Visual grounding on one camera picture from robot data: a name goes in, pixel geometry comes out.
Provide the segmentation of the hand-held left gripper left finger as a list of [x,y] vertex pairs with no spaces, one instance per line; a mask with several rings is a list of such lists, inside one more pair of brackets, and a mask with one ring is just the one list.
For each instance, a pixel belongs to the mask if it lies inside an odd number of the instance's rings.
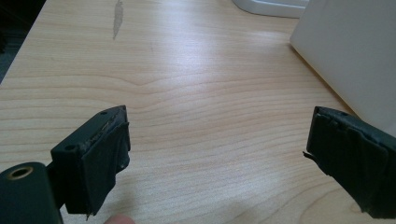
[[96,215],[129,162],[129,121],[124,105],[103,110],[51,151],[49,180],[56,205],[70,214]]

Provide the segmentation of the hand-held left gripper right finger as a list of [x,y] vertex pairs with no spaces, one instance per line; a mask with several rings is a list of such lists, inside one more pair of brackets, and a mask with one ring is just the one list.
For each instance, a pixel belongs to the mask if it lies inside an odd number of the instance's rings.
[[396,219],[396,137],[343,111],[314,109],[304,156],[373,218]]

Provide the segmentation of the white box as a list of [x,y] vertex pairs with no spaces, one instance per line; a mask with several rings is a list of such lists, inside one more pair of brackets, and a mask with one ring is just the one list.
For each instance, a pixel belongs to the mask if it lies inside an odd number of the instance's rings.
[[290,43],[361,119],[396,137],[396,0],[310,0]]

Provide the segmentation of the white rounded object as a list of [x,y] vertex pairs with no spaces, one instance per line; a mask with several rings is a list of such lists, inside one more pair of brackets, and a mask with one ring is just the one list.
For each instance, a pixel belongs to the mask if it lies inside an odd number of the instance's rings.
[[284,18],[298,19],[304,13],[309,0],[232,0],[246,12]]

